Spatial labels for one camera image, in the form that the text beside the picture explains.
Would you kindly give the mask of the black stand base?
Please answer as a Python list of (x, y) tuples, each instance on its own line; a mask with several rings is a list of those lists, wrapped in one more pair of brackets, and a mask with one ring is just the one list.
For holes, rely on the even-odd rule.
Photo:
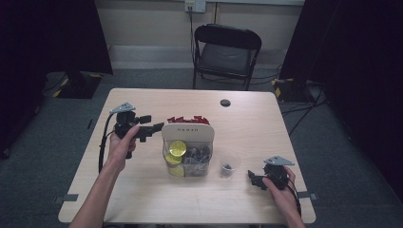
[(103, 76), (81, 71), (67, 71), (67, 79), (54, 92), (54, 98), (91, 99)]
[(295, 79), (274, 79), (271, 81), (271, 84), (280, 102), (312, 103), (314, 101), (308, 86)]

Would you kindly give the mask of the black folding chair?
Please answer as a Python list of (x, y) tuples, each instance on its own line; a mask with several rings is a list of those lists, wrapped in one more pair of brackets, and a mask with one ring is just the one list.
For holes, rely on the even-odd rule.
[(243, 81), (248, 90), (262, 41), (252, 30), (205, 24), (194, 31), (193, 87), (204, 74)]

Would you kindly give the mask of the white wall socket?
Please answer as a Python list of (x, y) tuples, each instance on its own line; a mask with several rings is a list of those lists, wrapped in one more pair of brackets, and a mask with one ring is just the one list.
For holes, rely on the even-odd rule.
[(185, 0), (184, 9), (188, 12), (205, 13), (205, 0)]

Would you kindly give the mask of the person's right hand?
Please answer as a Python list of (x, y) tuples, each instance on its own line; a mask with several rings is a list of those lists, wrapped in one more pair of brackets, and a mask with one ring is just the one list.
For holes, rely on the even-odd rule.
[(288, 176), (288, 183), (287, 187), (283, 190), (279, 190), (271, 180), (264, 178), (262, 181), (269, 189), (275, 204), (281, 213), (290, 214), (294, 213), (299, 215), (297, 200), (296, 200), (296, 188), (294, 186), (294, 181), (296, 179), (296, 175), (293, 171), (288, 168), (284, 167), (285, 171), (287, 172)]

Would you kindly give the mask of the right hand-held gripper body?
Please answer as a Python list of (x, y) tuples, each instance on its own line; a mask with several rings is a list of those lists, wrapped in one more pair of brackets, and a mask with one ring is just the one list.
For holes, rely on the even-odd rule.
[(266, 159), (263, 168), (267, 178), (276, 186), (283, 190), (288, 185), (288, 174), (284, 168), (285, 165), (294, 165), (292, 161), (286, 160), (281, 156), (274, 156)]

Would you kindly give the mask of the clear storage box white lid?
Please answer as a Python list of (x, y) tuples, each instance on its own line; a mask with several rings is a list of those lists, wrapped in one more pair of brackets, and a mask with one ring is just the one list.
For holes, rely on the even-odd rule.
[[(214, 128), (209, 124), (202, 123), (169, 123), (163, 127), (163, 158), (169, 153), (169, 145), (174, 141), (183, 141), (187, 150), (193, 147), (208, 146), (211, 150), (211, 159), (213, 157), (213, 141), (215, 137)], [(169, 167), (183, 166), (184, 156), (181, 156), (182, 162), (179, 164), (169, 164), (165, 161), (167, 171)]]

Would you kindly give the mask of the pile of dark sachets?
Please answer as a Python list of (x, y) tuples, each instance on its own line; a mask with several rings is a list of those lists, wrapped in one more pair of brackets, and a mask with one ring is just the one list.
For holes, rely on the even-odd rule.
[(186, 151), (183, 166), (187, 177), (202, 177), (208, 173), (211, 150), (208, 146), (193, 147)]

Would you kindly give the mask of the dark curtain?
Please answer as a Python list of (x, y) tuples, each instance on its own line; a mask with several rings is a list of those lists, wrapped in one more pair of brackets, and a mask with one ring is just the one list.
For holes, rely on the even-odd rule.
[(67, 71), (113, 72), (95, 0), (0, 0), (0, 159)]
[(324, 84), (403, 201), (403, 0), (304, 0), (280, 76)]

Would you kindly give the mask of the person's left hand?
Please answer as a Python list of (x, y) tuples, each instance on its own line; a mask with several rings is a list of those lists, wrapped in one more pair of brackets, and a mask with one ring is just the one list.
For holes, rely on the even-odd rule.
[(131, 127), (122, 139), (116, 133), (111, 134), (105, 167), (112, 168), (117, 172), (121, 172), (125, 168), (126, 154), (135, 150), (136, 139), (134, 136), (139, 130), (140, 127), (137, 125)]

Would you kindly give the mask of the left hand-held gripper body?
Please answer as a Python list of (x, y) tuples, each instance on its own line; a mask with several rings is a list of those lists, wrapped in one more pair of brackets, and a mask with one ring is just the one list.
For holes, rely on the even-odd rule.
[(135, 107), (130, 103), (123, 103), (109, 111), (110, 115), (116, 114), (116, 123), (114, 125), (116, 135), (122, 139), (127, 131), (139, 122), (134, 112)]

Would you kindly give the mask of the grey table edge bracket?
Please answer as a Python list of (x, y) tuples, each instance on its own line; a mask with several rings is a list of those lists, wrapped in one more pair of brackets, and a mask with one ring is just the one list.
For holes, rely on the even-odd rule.
[(76, 201), (78, 199), (78, 194), (65, 194), (63, 196), (56, 196), (54, 203), (63, 204), (66, 201)]
[(307, 198), (309, 198), (310, 200), (318, 199), (318, 196), (316, 193), (310, 193), (308, 191), (297, 192), (297, 196), (299, 199), (307, 199)]

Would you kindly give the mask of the pile of red packets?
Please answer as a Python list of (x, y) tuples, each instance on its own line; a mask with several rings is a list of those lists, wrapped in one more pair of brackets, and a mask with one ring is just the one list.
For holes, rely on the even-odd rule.
[(169, 124), (172, 123), (190, 123), (190, 124), (210, 124), (210, 122), (203, 116), (193, 116), (190, 119), (185, 117), (171, 117), (167, 119)]

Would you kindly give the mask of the clear plastic cup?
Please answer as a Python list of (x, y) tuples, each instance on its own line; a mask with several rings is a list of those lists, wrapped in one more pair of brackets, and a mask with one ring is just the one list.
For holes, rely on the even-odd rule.
[(224, 178), (224, 179), (230, 179), (233, 175), (231, 177), (224, 177), (221, 174), (221, 166), (224, 163), (228, 163), (228, 164), (230, 164), (232, 166), (233, 175), (234, 175), (234, 173), (238, 170), (238, 168), (240, 166), (240, 156), (238, 154), (235, 154), (235, 153), (223, 153), (220, 156), (220, 176), (222, 178)]

